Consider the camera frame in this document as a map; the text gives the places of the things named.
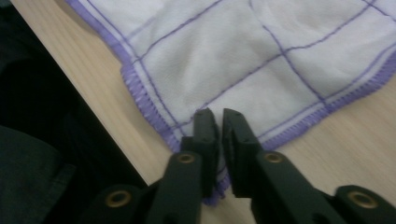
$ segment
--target white cloth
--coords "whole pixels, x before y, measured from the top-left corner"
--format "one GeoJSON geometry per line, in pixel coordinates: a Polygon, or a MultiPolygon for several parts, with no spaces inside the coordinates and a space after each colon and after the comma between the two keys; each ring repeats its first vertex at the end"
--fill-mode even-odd
{"type": "Polygon", "coordinates": [[[148,122],[178,151],[192,115],[242,112],[267,149],[396,71],[394,0],[66,0],[116,52],[148,122]]]}

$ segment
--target brass insert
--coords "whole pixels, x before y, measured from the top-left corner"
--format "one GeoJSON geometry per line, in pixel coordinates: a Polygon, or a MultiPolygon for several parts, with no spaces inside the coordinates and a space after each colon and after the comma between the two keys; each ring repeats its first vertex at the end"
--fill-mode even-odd
{"type": "Polygon", "coordinates": [[[264,158],[266,160],[268,160],[269,162],[273,162],[273,163],[278,163],[278,162],[282,162],[283,161],[282,157],[280,157],[279,155],[277,155],[275,153],[265,154],[264,158]]]}
{"type": "Polygon", "coordinates": [[[195,161],[195,158],[190,154],[181,154],[177,157],[177,160],[181,163],[191,163],[195,161]]]}
{"type": "Polygon", "coordinates": [[[347,197],[350,201],[363,208],[378,207],[378,202],[373,197],[359,191],[351,191],[347,197]]]}
{"type": "Polygon", "coordinates": [[[109,207],[117,208],[122,207],[132,200],[132,195],[126,190],[117,190],[106,197],[106,205],[109,207]]]}

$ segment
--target black plastic part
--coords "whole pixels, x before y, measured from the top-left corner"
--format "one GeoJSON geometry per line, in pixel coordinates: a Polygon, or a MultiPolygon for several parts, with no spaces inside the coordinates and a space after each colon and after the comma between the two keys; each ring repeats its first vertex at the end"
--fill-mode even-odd
{"type": "Polygon", "coordinates": [[[127,185],[113,186],[105,189],[96,197],[90,207],[84,212],[78,224],[130,224],[132,220],[140,216],[137,209],[139,204],[139,189],[127,185]],[[118,201],[122,200],[127,201],[125,201],[125,204],[117,204],[118,201]]]}
{"type": "Polygon", "coordinates": [[[200,110],[194,115],[193,137],[183,137],[181,151],[192,151],[203,159],[202,190],[210,197],[216,185],[219,163],[219,129],[210,109],[200,110]]]}
{"type": "Polygon", "coordinates": [[[202,160],[180,152],[171,157],[148,213],[147,224],[193,224],[201,217],[202,160]]]}
{"type": "Polygon", "coordinates": [[[376,193],[362,187],[340,187],[331,202],[348,223],[396,223],[396,209],[376,193]]]}
{"type": "Polygon", "coordinates": [[[235,197],[251,198],[254,158],[262,146],[248,126],[245,117],[234,110],[224,109],[222,144],[235,197]]]}
{"type": "Polygon", "coordinates": [[[256,162],[259,189],[253,196],[252,211],[258,221],[266,218],[261,217],[262,209],[269,203],[273,207],[270,216],[278,223],[346,223],[284,155],[261,151],[256,162]]]}

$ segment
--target black fabric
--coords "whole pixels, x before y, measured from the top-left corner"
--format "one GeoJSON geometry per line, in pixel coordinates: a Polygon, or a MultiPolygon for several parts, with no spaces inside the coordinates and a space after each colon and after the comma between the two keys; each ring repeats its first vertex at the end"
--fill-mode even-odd
{"type": "Polygon", "coordinates": [[[50,145],[0,126],[0,223],[43,223],[74,171],[50,145]]]}
{"type": "Polygon", "coordinates": [[[13,7],[0,9],[0,125],[46,142],[77,167],[44,223],[75,223],[109,186],[146,186],[13,7]]]}

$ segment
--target light wood surface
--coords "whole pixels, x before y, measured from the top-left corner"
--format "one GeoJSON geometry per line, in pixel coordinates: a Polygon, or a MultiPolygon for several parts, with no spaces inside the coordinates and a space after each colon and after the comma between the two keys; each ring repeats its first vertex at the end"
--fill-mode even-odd
{"type": "MultiPolygon", "coordinates": [[[[141,116],[120,75],[120,62],[64,0],[13,0],[144,180],[163,175],[170,156],[141,116]]],[[[371,189],[396,205],[396,78],[346,106],[280,149],[318,189],[371,189]]],[[[230,196],[204,206],[202,223],[254,223],[249,200],[230,196]]]]}

